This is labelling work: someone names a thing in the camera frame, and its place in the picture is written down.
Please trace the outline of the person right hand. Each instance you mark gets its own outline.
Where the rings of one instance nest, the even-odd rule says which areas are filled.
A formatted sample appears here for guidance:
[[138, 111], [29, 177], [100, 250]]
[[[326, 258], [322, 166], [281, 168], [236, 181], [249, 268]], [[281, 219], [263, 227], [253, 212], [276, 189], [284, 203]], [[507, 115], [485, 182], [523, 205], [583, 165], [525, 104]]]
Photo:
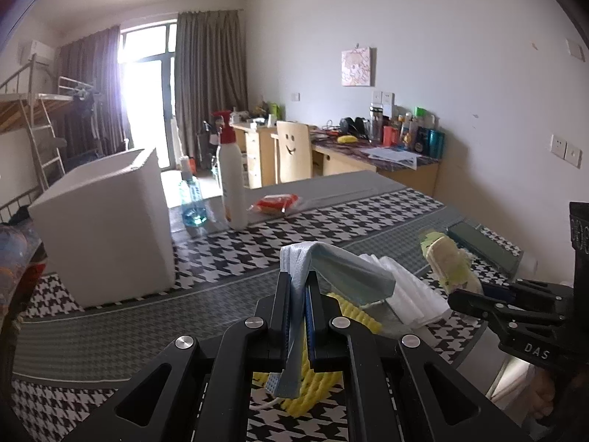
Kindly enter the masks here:
[[527, 388], [528, 414], [539, 420], [549, 416], [554, 408], [555, 386], [550, 374], [541, 368], [533, 370]]

